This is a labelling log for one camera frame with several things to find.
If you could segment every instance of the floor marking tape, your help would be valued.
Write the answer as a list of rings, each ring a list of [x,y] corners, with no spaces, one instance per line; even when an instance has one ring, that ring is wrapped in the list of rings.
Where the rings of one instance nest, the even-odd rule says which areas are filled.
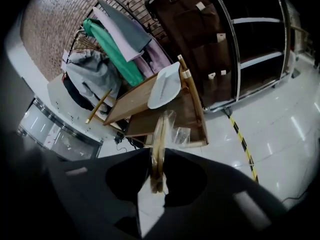
[[[253,158],[252,158],[252,156],[251,156],[251,154],[250,154],[250,152],[248,150],[247,143],[246,143],[244,137],[242,136],[242,134],[240,133],[239,127],[238,127],[237,123],[235,122],[235,120],[229,115],[228,115],[228,118],[229,118],[229,120],[230,120],[230,122],[231,122],[231,124],[232,124],[232,126],[233,126],[233,128],[234,128],[234,130],[236,132],[236,134],[238,135],[238,138],[241,141],[242,148],[243,148],[243,150],[244,150],[244,152],[246,154],[246,158],[248,159],[248,162],[249,162],[249,165],[250,165],[250,169],[251,169],[251,172],[252,172],[252,177],[257,183],[259,183],[258,174],[257,174],[257,171],[255,169],[255,163],[254,163],[254,160],[253,160]]]

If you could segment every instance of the glossy floor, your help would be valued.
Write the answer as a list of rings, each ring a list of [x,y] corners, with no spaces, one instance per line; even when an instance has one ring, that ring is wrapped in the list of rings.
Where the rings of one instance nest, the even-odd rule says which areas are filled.
[[[252,155],[260,185],[281,201],[305,191],[319,156],[320,74],[301,59],[295,67],[301,73],[298,77],[233,106],[232,114]],[[233,166],[252,178],[228,117],[221,111],[205,117],[209,145],[184,151]],[[126,151],[117,151],[112,141],[103,146],[114,149],[115,154]],[[122,147],[133,149],[127,142],[118,145],[118,149]],[[103,148],[100,157],[105,155]],[[143,235],[163,213],[164,194],[151,194],[149,186],[146,183],[138,195]],[[295,202],[288,199],[284,204],[290,208]]]

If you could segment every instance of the gray jacket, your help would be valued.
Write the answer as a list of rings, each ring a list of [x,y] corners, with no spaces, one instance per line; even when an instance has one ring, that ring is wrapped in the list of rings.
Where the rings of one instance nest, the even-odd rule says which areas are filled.
[[[85,50],[70,55],[66,71],[79,93],[96,106],[104,94],[112,89],[104,102],[112,107],[121,86],[115,65],[99,51]],[[105,106],[99,110],[107,111]]]

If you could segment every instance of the caster wheel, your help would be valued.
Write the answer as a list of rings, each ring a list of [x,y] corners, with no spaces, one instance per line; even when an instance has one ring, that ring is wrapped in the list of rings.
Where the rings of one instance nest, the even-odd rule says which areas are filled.
[[[228,116],[228,117],[231,117],[231,115],[232,115],[232,108],[230,107],[230,106],[228,106],[228,107],[225,107],[224,109],[223,109],[223,112]]]

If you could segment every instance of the gray garment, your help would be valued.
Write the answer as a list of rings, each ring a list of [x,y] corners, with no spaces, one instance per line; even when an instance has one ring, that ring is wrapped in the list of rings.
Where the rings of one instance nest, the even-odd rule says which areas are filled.
[[[99,4],[119,28],[129,45],[138,53],[151,41],[151,37],[121,11],[108,5],[103,0]]]
[[[112,91],[108,97],[117,99],[121,80],[115,65],[101,52],[85,50],[72,53],[66,65],[66,72],[79,93],[93,106],[96,106],[99,99],[110,89]],[[108,97],[104,102],[112,107],[114,100]],[[106,109],[106,106],[102,105],[99,110],[107,111]]]

